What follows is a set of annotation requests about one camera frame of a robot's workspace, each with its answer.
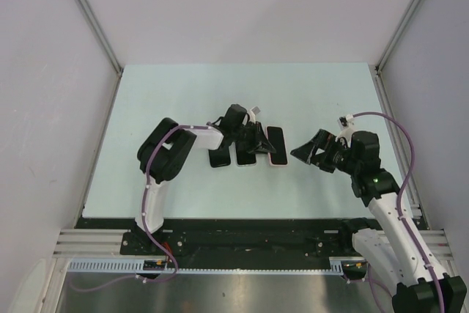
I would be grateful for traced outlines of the white-edged black smartphone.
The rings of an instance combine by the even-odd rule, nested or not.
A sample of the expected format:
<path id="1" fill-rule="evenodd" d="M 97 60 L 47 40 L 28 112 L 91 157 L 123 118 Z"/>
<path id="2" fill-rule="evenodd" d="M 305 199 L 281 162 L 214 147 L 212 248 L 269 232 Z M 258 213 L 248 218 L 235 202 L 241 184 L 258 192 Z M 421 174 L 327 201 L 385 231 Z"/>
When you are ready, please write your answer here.
<path id="1" fill-rule="evenodd" d="M 256 164 L 256 155 L 247 152 L 244 145 L 240 142 L 235 143 L 235 155 L 238 166 L 254 166 Z"/>

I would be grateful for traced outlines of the black phone case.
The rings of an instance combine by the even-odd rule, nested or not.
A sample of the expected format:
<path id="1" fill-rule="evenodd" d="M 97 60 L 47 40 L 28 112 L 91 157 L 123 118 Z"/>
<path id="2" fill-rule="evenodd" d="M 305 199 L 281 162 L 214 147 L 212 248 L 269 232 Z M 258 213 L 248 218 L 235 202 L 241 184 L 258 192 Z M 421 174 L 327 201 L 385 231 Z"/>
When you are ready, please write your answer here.
<path id="1" fill-rule="evenodd" d="M 210 166 L 214 169 L 229 166 L 231 164 L 231 156 L 228 147 L 209 150 Z"/>

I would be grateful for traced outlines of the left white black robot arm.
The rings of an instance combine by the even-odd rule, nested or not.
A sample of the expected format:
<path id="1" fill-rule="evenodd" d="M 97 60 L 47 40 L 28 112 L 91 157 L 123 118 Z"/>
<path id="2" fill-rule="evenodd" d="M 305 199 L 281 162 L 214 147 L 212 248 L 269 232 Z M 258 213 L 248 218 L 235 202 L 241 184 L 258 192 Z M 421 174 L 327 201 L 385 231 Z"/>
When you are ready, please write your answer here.
<path id="1" fill-rule="evenodd" d="M 136 245 L 144 253 L 154 254 L 161 248 L 162 237 L 157 231 L 163 226 L 169 183 L 180 173 L 192 150 L 208 151 L 213 168 L 228 165 L 222 157 L 229 154 L 232 144 L 248 155 L 277 152 L 256 119 L 257 112 L 232 104 L 223 116 L 205 125 L 182 125 L 169 117 L 158 123 L 137 152 L 146 183 L 136 216 L 142 229 Z"/>

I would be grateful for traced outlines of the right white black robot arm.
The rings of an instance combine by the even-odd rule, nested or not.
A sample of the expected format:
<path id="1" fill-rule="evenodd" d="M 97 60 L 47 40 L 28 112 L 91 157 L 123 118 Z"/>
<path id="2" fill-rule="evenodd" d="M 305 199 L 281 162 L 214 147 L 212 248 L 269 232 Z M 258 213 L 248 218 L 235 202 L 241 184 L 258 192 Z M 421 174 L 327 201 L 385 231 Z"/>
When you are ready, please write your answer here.
<path id="1" fill-rule="evenodd" d="M 359 253 L 383 281 L 395 312 L 461 312 L 467 287 L 439 263 L 402 204 L 393 175 L 381 166 L 377 134 L 359 130 L 334 136 L 320 129 L 291 156 L 324 172 L 351 178 L 353 193 L 375 217 L 384 236 L 365 218 L 344 223 L 338 236 L 346 255 Z"/>

